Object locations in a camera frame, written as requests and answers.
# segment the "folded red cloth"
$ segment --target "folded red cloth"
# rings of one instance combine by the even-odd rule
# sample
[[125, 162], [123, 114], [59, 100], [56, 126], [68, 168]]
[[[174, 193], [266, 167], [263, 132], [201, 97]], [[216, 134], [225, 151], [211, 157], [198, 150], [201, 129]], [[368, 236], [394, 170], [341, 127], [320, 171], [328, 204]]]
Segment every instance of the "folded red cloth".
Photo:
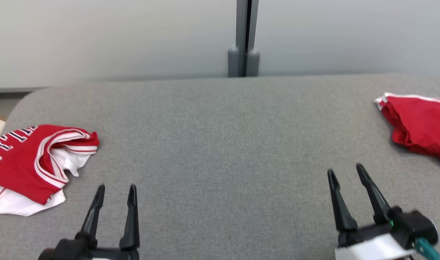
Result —
[[392, 140], [440, 159], [440, 99], [385, 93], [375, 100], [392, 124]]
[[0, 136], [0, 214], [29, 216], [64, 202], [64, 169], [78, 176], [98, 145], [95, 132], [57, 125]]

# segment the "gray fabric surface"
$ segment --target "gray fabric surface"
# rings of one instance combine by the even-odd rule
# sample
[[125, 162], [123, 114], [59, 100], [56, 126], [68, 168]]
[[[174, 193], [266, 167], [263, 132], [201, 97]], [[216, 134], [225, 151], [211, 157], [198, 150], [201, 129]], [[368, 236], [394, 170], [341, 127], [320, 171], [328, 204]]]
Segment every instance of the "gray fabric surface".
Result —
[[372, 223], [356, 162], [391, 205], [419, 209], [440, 232], [440, 162], [392, 143], [373, 103], [383, 92], [440, 97], [440, 82], [398, 74], [201, 79], [30, 94], [5, 131], [76, 126], [98, 132], [101, 145], [71, 177], [65, 203], [31, 217], [0, 215], [0, 259], [37, 259], [73, 238], [101, 183], [103, 247], [118, 245], [135, 183], [142, 259], [333, 259], [328, 168], [359, 225]]

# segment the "white lettering on jersey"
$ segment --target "white lettering on jersey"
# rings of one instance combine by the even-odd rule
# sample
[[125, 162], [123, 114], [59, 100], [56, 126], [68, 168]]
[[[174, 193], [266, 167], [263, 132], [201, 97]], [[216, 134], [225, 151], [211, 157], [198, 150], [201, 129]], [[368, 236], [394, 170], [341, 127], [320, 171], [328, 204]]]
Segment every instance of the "white lettering on jersey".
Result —
[[37, 129], [37, 128], [38, 128], [37, 126], [32, 126], [32, 127], [29, 127], [29, 128], [20, 129], [20, 131], [25, 133], [27, 136], [19, 135], [19, 134], [15, 133], [14, 131], [13, 132], [9, 132], [6, 135], [0, 136], [0, 148], [2, 148], [5, 151], [9, 151], [9, 150], [13, 149], [12, 146], [4, 144], [4, 143], [2, 143], [2, 141], [7, 140], [8, 136], [11, 136], [11, 137], [16, 138], [16, 140], [18, 140], [19, 142], [23, 143], [23, 142], [25, 142], [25, 140], [27, 140], [28, 136], [30, 136], [34, 132], [34, 130]]

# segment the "basketball jersey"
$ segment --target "basketball jersey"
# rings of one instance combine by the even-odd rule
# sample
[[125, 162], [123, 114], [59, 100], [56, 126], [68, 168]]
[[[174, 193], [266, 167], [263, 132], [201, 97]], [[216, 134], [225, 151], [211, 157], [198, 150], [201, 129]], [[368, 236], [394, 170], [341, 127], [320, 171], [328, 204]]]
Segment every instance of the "basketball jersey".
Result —
[[64, 202], [64, 169], [76, 176], [98, 145], [95, 132], [56, 125], [0, 136], [0, 214], [28, 216]]

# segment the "white plastic part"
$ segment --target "white plastic part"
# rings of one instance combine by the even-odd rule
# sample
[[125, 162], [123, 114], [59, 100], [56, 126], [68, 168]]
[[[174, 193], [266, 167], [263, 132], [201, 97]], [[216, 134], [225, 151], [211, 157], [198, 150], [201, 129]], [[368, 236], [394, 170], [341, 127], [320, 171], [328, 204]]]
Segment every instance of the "white plastic part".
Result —
[[414, 250], [405, 250], [390, 234], [379, 235], [351, 247], [339, 247], [334, 251], [336, 260], [402, 259], [415, 252]]

